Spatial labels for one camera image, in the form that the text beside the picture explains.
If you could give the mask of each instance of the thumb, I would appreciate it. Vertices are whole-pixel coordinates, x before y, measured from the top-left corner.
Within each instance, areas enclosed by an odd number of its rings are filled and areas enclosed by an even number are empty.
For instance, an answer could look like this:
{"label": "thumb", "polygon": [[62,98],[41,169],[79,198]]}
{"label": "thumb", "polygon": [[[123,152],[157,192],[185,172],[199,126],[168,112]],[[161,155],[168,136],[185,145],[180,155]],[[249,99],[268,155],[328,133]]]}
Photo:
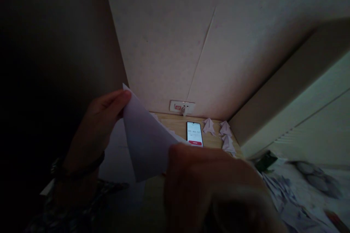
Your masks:
{"label": "thumb", "polygon": [[123,93],[121,93],[119,96],[115,98],[115,100],[106,110],[106,113],[114,120],[118,120],[118,114],[128,104],[130,99],[131,99],[131,92],[129,90],[125,90]]}

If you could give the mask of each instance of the wrist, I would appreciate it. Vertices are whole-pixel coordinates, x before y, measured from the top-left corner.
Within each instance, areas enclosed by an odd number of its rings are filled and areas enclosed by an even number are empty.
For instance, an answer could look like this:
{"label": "wrist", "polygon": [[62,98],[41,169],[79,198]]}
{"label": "wrist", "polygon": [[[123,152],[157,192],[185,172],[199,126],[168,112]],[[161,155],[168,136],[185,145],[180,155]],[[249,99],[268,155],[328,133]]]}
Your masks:
{"label": "wrist", "polygon": [[91,153],[84,151],[76,145],[71,145],[63,161],[62,167],[71,174],[88,167],[101,157],[102,154],[103,151]]}

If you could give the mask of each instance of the folded paper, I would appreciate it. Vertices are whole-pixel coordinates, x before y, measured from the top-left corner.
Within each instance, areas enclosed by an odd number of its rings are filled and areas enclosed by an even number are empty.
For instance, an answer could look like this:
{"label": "folded paper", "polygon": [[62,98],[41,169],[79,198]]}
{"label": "folded paper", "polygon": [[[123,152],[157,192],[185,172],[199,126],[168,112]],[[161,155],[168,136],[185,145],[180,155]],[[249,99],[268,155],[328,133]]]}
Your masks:
{"label": "folded paper", "polygon": [[223,140],[222,150],[230,152],[234,157],[236,155],[236,150],[233,147],[233,140],[228,135],[224,135],[221,139]]}
{"label": "folded paper", "polygon": [[[123,88],[131,92],[124,84]],[[179,140],[185,140],[171,134],[142,106],[134,93],[124,108],[123,118],[136,181],[144,181],[165,172],[169,147]]]}
{"label": "folded paper", "polygon": [[206,134],[207,132],[210,132],[213,136],[215,136],[215,131],[214,131],[214,123],[210,118],[207,118],[206,120],[203,121],[204,128],[203,132]]}
{"label": "folded paper", "polygon": [[220,129],[220,134],[221,135],[228,135],[228,136],[232,136],[231,130],[230,130],[230,126],[227,123],[227,121],[221,122],[220,123],[221,129]]}

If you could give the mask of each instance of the paper airplane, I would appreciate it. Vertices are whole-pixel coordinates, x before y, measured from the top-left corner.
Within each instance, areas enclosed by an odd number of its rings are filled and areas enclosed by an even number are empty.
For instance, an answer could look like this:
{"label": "paper airplane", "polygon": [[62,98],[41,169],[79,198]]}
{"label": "paper airplane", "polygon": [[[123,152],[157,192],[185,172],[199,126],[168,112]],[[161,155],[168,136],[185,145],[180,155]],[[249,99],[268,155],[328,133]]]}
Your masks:
{"label": "paper airplane", "polygon": [[207,132],[210,132],[213,136],[215,136],[215,131],[214,131],[214,123],[212,122],[212,120],[210,118],[207,118],[206,120],[203,121],[203,123],[205,124],[204,128],[203,128],[203,132],[206,134]]}
{"label": "paper airplane", "polygon": [[230,152],[232,156],[235,156],[236,150],[233,147],[233,140],[228,135],[224,135],[221,139],[223,140],[222,150]]}
{"label": "paper airplane", "polygon": [[222,126],[221,129],[220,129],[220,134],[221,135],[228,135],[230,137],[232,136],[232,133],[231,133],[231,130],[230,130],[230,126],[227,123],[227,121],[221,122],[220,126]]}

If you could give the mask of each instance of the left hand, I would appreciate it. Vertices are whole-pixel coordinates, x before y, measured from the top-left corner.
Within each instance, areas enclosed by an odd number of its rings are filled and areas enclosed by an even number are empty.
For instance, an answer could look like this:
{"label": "left hand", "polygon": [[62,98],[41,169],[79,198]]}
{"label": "left hand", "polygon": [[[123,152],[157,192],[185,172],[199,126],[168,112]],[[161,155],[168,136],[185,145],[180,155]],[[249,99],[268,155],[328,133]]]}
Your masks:
{"label": "left hand", "polygon": [[101,156],[130,99],[130,91],[120,89],[90,103],[63,163],[69,172],[84,168]]}

